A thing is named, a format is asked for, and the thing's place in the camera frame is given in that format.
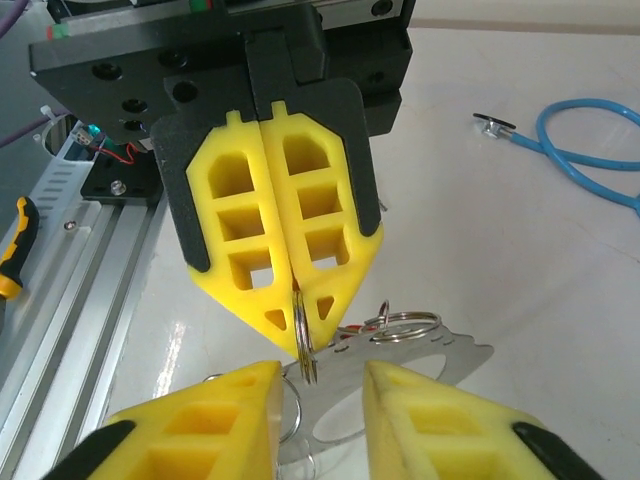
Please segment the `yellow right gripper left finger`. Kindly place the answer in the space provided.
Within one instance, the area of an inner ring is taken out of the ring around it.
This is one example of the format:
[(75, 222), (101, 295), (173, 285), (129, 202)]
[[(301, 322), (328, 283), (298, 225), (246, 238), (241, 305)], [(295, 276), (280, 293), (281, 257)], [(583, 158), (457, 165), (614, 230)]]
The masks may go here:
[(261, 361), (122, 410), (50, 479), (274, 479), (283, 410), (278, 361)]

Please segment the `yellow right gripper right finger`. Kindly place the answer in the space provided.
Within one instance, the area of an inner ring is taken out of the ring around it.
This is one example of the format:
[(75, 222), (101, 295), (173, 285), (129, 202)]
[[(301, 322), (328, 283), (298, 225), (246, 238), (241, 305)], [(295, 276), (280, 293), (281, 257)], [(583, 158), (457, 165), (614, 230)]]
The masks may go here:
[(601, 476), (535, 417), (399, 365), (366, 363), (362, 404), (372, 479)]

